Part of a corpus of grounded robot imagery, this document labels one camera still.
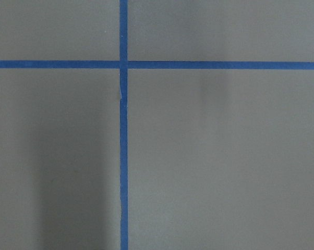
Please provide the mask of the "blue tape horizontal line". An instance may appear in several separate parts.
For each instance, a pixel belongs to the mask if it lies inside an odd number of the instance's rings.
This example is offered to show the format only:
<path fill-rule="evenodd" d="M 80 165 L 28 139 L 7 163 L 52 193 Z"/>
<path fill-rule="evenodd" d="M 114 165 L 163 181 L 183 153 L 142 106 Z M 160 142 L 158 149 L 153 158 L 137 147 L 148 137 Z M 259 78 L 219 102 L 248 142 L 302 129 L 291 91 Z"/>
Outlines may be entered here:
<path fill-rule="evenodd" d="M 287 61 L 128 61 L 128 62 L 120 62 L 116 60 L 0 60 L 0 68 L 314 70 L 314 62 L 287 62 Z"/>

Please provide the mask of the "blue tape vertical line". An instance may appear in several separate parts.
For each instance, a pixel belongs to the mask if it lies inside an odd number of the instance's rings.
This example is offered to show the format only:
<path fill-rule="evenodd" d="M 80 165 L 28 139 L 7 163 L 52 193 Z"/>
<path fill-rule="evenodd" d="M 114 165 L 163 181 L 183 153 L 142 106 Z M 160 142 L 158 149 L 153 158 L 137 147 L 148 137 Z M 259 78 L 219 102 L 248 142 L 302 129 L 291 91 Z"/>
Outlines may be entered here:
<path fill-rule="evenodd" d="M 120 248 L 128 247 L 128 2 L 119 6 L 119 76 L 120 76 Z"/>

